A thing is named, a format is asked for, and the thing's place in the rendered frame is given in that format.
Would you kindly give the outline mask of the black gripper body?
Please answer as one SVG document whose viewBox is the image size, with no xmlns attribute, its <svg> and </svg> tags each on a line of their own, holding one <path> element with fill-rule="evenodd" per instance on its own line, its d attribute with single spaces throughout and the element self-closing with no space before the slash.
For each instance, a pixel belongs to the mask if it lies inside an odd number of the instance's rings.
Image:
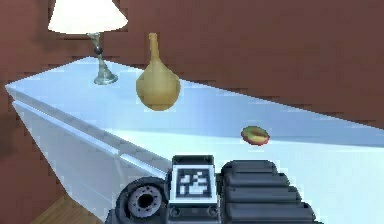
<svg viewBox="0 0 384 224">
<path fill-rule="evenodd" d="M 143 177 L 129 183 L 120 193 L 105 224 L 166 224 L 168 199 L 165 180 Z"/>
</svg>

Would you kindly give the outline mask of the white shade table lamp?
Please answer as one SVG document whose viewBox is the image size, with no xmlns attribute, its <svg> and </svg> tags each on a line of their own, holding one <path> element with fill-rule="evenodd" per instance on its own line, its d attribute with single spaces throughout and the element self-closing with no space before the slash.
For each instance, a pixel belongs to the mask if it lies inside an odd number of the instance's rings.
<svg viewBox="0 0 384 224">
<path fill-rule="evenodd" d="M 116 82 L 118 76 L 110 71 L 103 60 L 100 36 L 103 32 L 118 30 L 127 24 L 127 17 L 113 0 L 55 0 L 48 29 L 66 35 L 87 35 L 94 44 L 98 59 L 98 75 L 94 83 L 108 85 Z"/>
</svg>

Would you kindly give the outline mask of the red green apple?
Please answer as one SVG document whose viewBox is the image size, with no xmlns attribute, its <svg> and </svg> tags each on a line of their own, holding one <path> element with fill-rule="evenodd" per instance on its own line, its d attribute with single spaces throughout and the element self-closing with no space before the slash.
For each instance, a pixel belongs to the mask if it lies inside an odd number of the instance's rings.
<svg viewBox="0 0 384 224">
<path fill-rule="evenodd" d="M 261 146 L 267 144 L 270 136 L 266 130 L 258 126 L 248 126 L 241 131 L 241 136 L 244 141 L 251 145 Z"/>
</svg>

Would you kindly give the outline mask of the white chest of drawers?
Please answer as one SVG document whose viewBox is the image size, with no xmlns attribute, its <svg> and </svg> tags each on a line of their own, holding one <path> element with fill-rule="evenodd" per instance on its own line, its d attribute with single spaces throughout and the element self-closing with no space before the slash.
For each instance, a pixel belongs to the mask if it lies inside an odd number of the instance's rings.
<svg viewBox="0 0 384 224">
<path fill-rule="evenodd" d="M 121 189 L 163 176 L 176 155 L 273 161 L 324 224 L 384 224 L 384 130 L 184 82 L 164 112 L 143 106 L 139 70 L 113 64 L 118 80 L 94 83 L 92 57 L 7 85 L 17 114 L 69 195 L 105 218 Z M 244 141 L 258 126 L 267 144 Z"/>
</svg>

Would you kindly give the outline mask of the yellow round vase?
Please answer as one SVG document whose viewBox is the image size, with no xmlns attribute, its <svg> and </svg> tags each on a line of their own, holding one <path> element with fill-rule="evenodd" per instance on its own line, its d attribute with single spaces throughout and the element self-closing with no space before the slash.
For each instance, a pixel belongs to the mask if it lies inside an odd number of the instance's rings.
<svg viewBox="0 0 384 224">
<path fill-rule="evenodd" d="M 151 59 L 136 80 L 136 93 L 140 101 L 154 111 L 170 109 L 178 100 L 181 83 L 179 77 L 160 59 L 158 36 L 149 34 Z"/>
</svg>

